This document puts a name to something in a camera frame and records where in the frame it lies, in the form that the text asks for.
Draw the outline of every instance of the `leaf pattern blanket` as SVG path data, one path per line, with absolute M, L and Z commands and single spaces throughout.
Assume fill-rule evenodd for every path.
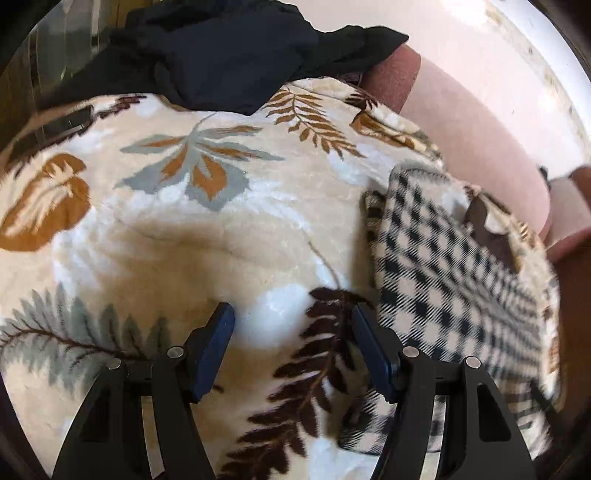
M 367 385 L 348 321 L 357 302 L 376 302 L 360 199 L 385 191 L 396 165 L 447 178 L 426 188 L 460 217 L 472 187 L 445 173 L 416 125 L 334 79 L 287 84 L 249 117 L 153 95 L 70 110 L 85 105 L 80 135 L 26 161 L 9 160 L 11 145 L 0 154 L 2 376 L 45 469 L 101 365 L 182 344 L 227 301 L 236 330 L 194 406 L 220 478 L 369 478 L 376 458 L 337 446 Z M 519 248 L 543 253 L 514 244 L 541 291 L 545 258 L 532 276 Z

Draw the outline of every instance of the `houndstooth fabric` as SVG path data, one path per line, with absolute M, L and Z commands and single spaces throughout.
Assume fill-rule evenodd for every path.
M 477 356 L 518 422 L 529 429 L 543 415 L 530 395 L 540 374 L 537 305 L 516 276 L 482 248 L 400 169 L 392 171 L 387 197 L 365 196 L 368 241 L 380 291 L 378 320 L 403 344 L 435 360 Z M 395 405 L 370 389 L 346 417 L 339 444 L 379 454 Z M 438 451 L 444 399 L 433 411 L 430 451 Z

